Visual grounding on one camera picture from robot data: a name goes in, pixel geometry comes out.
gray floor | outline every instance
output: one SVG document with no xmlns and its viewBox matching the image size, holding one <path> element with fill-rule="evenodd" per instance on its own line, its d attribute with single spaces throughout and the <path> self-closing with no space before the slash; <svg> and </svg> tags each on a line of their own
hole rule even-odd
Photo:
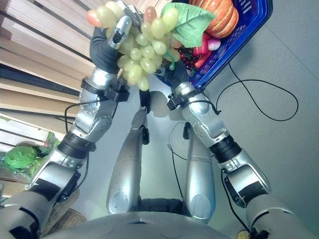
<svg viewBox="0 0 319 239">
<path fill-rule="evenodd" d="M 263 116 L 242 86 L 228 89 L 218 107 L 232 136 L 245 148 L 272 183 L 273 193 L 287 202 L 301 220 L 319 235 L 319 1 L 274 0 L 270 20 L 247 43 L 231 64 L 242 79 L 261 79 L 293 92 L 299 111 L 292 120 L 275 122 Z M 226 67 L 207 87 L 212 102 L 220 91 L 236 79 Z M 261 108 L 277 119 L 295 110 L 294 99 L 278 89 L 260 83 L 247 83 Z M 183 120 L 179 112 L 169 113 L 169 88 L 151 79 L 153 111 L 149 114 L 151 142 L 143 148 L 141 196 L 178 198 L 168 135 Z M 91 154 L 87 180 L 74 209 L 87 219 L 107 215 L 105 201 L 112 169 L 139 107 L 137 90 L 120 104 L 111 129 Z M 174 149 L 187 155 L 187 141 L 181 138 L 182 124 L 172 133 Z M 184 188 L 186 162 L 176 160 Z M 216 210 L 210 226 L 234 237 L 242 228 L 232 215 L 214 163 Z M 242 218 L 243 210 L 236 208 Z"/>
</svg>

plastic grape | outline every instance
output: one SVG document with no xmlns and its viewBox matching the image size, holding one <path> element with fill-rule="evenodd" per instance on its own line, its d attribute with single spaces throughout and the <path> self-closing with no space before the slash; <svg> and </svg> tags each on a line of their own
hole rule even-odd
<svg viewBox="0 0 319 239">
<path fill-rule="evenodd" d="M 142 75 L 137 82 L 138 87 L 141 91 L 147 91 L 150 88 L 149 81 L 146 76 Z"/>
<path fill-rule="evenodd" d="M 147 73 L 153 73 L 156 70 L 153 61 L 145 57 L 141 59 L 140 65 Z"/>
<path fill-rule="evenodd" d="M 146 47 L 144 47 L 144 48 L 141 50 L 141 52 L 142 52 L 142 55 L 143 55 L 144 57 L 149 58 L 149 59 L 151 59 L 151 58 L 153 58 L 153 57 L 155 56 L 155 52 L 154 52 L 154 49 L 153 49 L 152 46 L 146 46 Z"/>
<path fill-rule="evenodd" d="M 115 27 L 117 24 L 116 16 L 106 6 L 100 6 L 96 9 L 96 16 L 102 23 L 102 27 L 108 28 L 108 27 Z"/>
<path fill-rule="evenodd" d="M 146 46 L 149 43 L 146 35 L 142 33 L 135 38 L 135 41 L 141 46 Z"/>
<path fill-rule="evenodd" d="M 118 67 L 124 69 L 125 64 L 129 61 L 129 57 L 124 55 L 121 56 L 118 60 Z"/>
<path fill-rule="evenodd" d="M 171 40 L 170 40 L 170 45 L 174 48 L 181 48 L 183 45 L 181 44 L 180 41 L 176 40 L 175 37 L 171 37 Z"/>
<path fill-rule="evenodd" d="M 109 27 L 108 29 L 106 29 L 106 31 L 105 31 L 106 38 L 109 38 L 112 33 L 113 33 L 113 28 L 112 27 Z"/>
<path fill-rule="evenodd" d="M 136 82 L 142 76 L 142 68 L 139 65 L 133 65 L 129 71 L 129 81 Z"/>
<path fill-rule="evenodd" d="M 124 16 L 124 11 L 120 8 L 120 6 L 113 1 L 108 1 L 105 6 L 112 10 L 114 15 L 116 16 L 117 21 L 121 19 L 122 16 Z"/>
<path fill-rule="evenodd" d="M 167 48 L 163 42 L 154 40 L 152 41 L 152 46 L 158 55 L 164 55 L 166 53 Z"/>
<path fill-rule="evenodd" d="M 138 48 L 133 48 L 131 51 L 130 51 L 130 57 L 133 59 L 133 60 L 139 60 L 141 57 L 142 57 L 142 53 L 141 53 L 141 50 L 138 49 Z"/>
<path fill-rule="evenodd" d="M 149 22 L 144 22 L 141 24 L 141 31 L 147 37 L 149 41 L 153 41 L 153 34 L 152 34 L 152 25 Z"/>
<path fill-rule="evenodd" d="M 162 38 L 166 32 L 163 20 L 159 17 L 155 18 L 152 22 L 151 30 L 155 38 Z"/>
<path fill-rule="evenodd" d="M 156 17 L 155 8 L 152 7 L 152 6 L 148 6 L 148 7 L 145 9 L 144 21 L 151 23 L 151 22 L 154 20 L 155 17 Z"/>
<path fill-rule="evenodd" d="M 164 58 L 167 59 L 168 61 L 174 60 L 174 62 L 177 62 L 180 60 L 180 54 L 174 48 L 170 48 L 169 54 L 165 54 Z"/>
<path fill-rule="evenodd" d="M 165 24 L 166 32 L 170 32 L 175 28 L 178 22 L 178 18 L 179 18 L 179 13 L 177 8 L 172 7 L 166 10 L 166 12 L 164 13 L 162 17 L 163 22 Z"/>
<path fill-rule="evenodd" d="M 95 10 L 89 10 L 86 13 L 86 19 L 88 20 L 88 22 L 91 25 L 96 26 L 96 27 L 102 27 L 102 23 L 98 19 Z"/>
<path fill-rule="evenodd" d="M 157 54 L 152 58 L 152 61 L 155 65 L 155 68 L 158 69 L 161 66 L 161 63 L 163 61 L 163 58 Z"/>
<path fill-rule="evenodd" d="M 131 68 L 134 66 L 134 65 L 138 65 L 139 63 L 133 59 L 130 59 L 127 61 L 127 63 L 124 65 L 124 70 L 125 71 L 130 71 Z"/>
</svg>

black glove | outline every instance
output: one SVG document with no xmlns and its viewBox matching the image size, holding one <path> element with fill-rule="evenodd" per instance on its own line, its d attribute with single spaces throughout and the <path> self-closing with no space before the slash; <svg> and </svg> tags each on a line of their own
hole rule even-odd
<svg viewBox="0 0 319 239">
<path fill-rule="evenodd" d="M 116 49 L 108 44 L 105 30 L 105 28 L 98 27 L 94 29 L 90 43 L 90 56 L 97 68 L 108 73 L 117 74 L 119 71 L 117 66 L 119 54 Z"/>
<path fill-rule="evenodd" d="M 170 62 L 165 65 L 164 80 L 168 82 L 172 89 L 175 89 L 179 84 L 188 81 L 188 74 L 186 68 L 181 60 L 175 63 L 175 69 L 169 69 Z"/>
</svg>

grape leaf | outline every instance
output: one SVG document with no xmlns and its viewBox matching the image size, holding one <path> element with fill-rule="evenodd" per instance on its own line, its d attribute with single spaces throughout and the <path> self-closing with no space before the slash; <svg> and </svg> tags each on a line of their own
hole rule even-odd
<svg viewBox="0 0 319 239">
<path fill-rule="evenodd" d="M 176 27 L 173 29 L 173 36 L 179 40 L 184 47 L 196 47 L 202 45 L 204 30 L 215 18 L 214 14 L 200 7 L 186 3 L 167 3 L 161 11 L 161 16 L 166 10 L 175 7 L 178 9 L 179 18 Z"/>
</svg>

pumpkin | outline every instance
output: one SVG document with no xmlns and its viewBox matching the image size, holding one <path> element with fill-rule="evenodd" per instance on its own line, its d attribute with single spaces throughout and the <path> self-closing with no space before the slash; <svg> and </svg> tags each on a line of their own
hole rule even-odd
<svg viewBox="0 0 319 239">
<path fill-rule="evenodd" d="M 229 36 L 239 20 L 239 14 L 232 0 L 190 0 L 189 4 L 199 6 L 215 14 L 206 32 L 216 38 Z"/>
</svg>

